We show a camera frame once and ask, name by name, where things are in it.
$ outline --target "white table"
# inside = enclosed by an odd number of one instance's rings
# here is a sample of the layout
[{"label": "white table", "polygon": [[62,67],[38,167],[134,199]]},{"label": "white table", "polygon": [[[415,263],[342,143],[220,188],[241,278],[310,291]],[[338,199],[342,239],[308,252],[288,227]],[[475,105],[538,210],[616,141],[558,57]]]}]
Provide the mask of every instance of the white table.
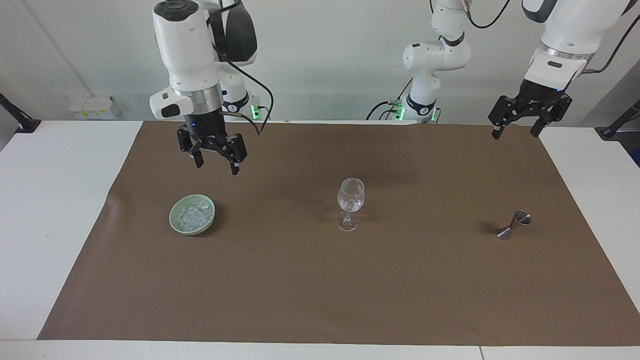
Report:
[{"label": "white table", "polygon": [[[640,347],[35,341],[140,126],[44,122],[0,152],[0,359],[640,359]],[[640,309],[640,170],[592,129],[552,127],[541,139]]]}]

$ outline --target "bowl of ice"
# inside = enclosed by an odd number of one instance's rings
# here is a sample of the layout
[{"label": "bowl of ice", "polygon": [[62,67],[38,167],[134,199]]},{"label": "bowl of ice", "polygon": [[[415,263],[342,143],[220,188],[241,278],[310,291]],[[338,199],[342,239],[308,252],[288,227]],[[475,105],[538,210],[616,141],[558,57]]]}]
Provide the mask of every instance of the bowl of ice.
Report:
[{"label": "bowl of ice", "polygon": [[169,224],[184,235],[204,233],[213,224],[216,207],[205,195],[189,195],[180,199],[169,212]]}]

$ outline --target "metal ring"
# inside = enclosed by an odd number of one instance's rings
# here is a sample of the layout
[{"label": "metal ring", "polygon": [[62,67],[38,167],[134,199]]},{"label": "metal ring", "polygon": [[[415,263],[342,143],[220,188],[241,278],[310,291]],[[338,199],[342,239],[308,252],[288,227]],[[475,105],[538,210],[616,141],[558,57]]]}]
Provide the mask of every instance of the metal ring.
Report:
[{"label": "metal ring", "polygon": [[216,86],[204,90],[179,91],[173,89],[173,92],[175,92],[176,95],[186,96],[191,99],[193,103],[192,114],[194,115],[210,113],[222,107],[222,102],[220,101],[222,98],[222,90],[219,83],[216,84]]},{"label": "metal ring", "polygon": [[555,56],[556,58],[589,61],[593,57],[593,54],[570,54],[560,50],[552,49],[549,46],[545,45],[544,43],[542,45],[544,45],[544,47],[542,48],[542,51],[544,51],[545,53],[551,56]]}]

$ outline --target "green bowl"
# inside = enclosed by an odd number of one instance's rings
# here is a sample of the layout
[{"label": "green bowl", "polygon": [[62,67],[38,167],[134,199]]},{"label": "green bowl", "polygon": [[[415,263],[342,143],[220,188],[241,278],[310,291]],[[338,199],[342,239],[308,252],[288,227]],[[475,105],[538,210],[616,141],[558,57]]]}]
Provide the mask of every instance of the green bowl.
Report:
[{"label": "green bowl", "polygon": [[[204,225],[200,229],[197,229],[196,231],[187,232],[187,231],[182,231],[178,229],[178,216],[180,215],[180,212],[182,211],[182,209],[185,208],[186,206],[189,206],[190,204],[195,204],[201,201],[206,201],[211,206],[211,209],[213,210],[213,216],[211,217],[211,220],[209,220],[206,225]],[[180,234],[190,235],[190,236],[204,233],[211,226],[211,224],[213,224],[214,218],[216,218],[216,206],[213,204],[213,201],[210,198],[206,197],[205,195],[185,196],[182,199],[180,199],[178,202],[176,202],[175,205],[173,205],[173,207],[171,208],[171,211],[169,212],[169,224],[171,225],[173,230],[176,230]]]}]

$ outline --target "black clamp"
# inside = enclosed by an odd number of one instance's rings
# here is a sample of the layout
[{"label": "black clamp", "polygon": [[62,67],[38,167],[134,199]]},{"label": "black clamp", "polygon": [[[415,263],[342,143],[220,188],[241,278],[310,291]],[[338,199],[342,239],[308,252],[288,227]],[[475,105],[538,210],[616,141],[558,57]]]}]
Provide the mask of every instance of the black clamp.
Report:
[{"label": "black clamp", "polygon": [[178,143],[182,152],[188,152],[195,163],[200,168],[204,165],[204,158],[200,149],[217,152],[225,159],[229,160],[231,173],[236,175],[240,171],[240,163],[246,158],[247,152],[244,146],[242,135],[234,136],[209,135],[199,136],[196,143],[191,142],[191,133],[187,125],[178,128]]},{"label": "black clamp", "polygon": [[562,94],[555,102],[545,103],[500,96],[489,114],[489,120],[494,126],[492,136],[498,140],[507,125],[523,117],[537,116],[538,120],[531,128],[531,134],[537,138],[545,126],[563,119],[572,101],[573,99],[567,94]]}]

